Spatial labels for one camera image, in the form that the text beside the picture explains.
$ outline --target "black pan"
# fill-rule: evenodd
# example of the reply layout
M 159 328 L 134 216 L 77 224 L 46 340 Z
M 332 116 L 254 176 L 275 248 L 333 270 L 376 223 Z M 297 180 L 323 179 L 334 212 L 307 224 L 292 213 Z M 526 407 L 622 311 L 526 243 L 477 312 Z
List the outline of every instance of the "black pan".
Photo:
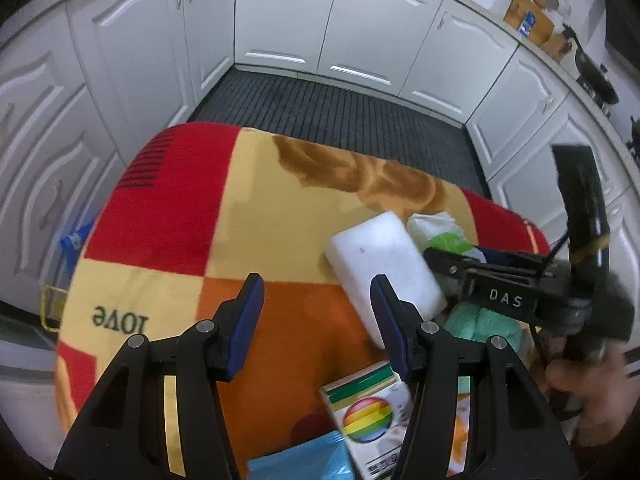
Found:
M 562 33 L 564 38 L 566 40 L 572 38 L 575 41 L 577 47 L 575 52 L 575 65 L 578 68 L 578 72 L 580 72 L 582 79 L 584 79 L 591 88 L 593 88 L 593 91 L 596 92 L 596 94 L 599 95 L 606 104 L 617 104 L 620 99 L 618 98 L 616 89 L 613 88 L 613 85 L 605 76 L 607 69 L 604 65 L 598 66 L 593 59 L 587 56 L 580 44 L 580 40 L 578 40 L 577 34 L 571 27 L 565 23 L 562 25 L 564 26 L 564 32 Z

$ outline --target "teal cloth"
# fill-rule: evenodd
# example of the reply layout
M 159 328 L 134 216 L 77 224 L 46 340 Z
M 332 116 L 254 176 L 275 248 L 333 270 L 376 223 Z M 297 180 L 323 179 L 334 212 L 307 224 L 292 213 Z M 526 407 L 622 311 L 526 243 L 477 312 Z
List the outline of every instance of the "teal cloth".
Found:
M 501 335 L 516 352 L 520 349 L 522 327 L 515 319 L 473 303 L 457 304 L 444 323 L 444 328 L 456 337 L 481 343 L 484 343 L 492 335 Z M 458 378 L 458 393 L 468 394 L 470 391 L 470 379 L 468 377 Z

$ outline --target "box with rainbow circle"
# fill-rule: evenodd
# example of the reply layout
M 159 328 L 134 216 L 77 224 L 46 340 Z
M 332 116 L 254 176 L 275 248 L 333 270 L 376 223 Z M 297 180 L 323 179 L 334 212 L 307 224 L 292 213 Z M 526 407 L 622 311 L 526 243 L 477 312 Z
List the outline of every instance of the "box with rainbow circle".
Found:
M 391 476 L 411 416 L 411 395 L 387 362 L 320 390 L 364 480 Z

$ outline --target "rainbow circle logo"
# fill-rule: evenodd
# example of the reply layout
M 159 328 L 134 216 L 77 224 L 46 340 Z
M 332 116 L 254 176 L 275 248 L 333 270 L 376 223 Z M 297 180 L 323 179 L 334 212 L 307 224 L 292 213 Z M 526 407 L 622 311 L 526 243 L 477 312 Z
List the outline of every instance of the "rainbow circle logo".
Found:
M 383 436 L 393 418 L 394 410 L 386 400 L 366 397 L 349 407 L 342 420 L 342 430 L 351 440 L 365 444 Z

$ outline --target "human hand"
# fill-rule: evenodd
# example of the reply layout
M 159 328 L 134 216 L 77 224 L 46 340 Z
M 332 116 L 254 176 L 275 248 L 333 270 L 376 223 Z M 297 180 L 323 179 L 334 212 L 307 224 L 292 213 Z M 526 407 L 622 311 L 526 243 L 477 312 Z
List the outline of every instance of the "human hand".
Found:
M 557 359 L 546 370 L 538 367 L 532 374 L 545 395 L 554 388 L 583 398 L 578 444 L 600 446 L 622 430 L 638 400 L 637 388 L 630 387 L 624 366 L 619 343 L 611 342 L 599 364 Z

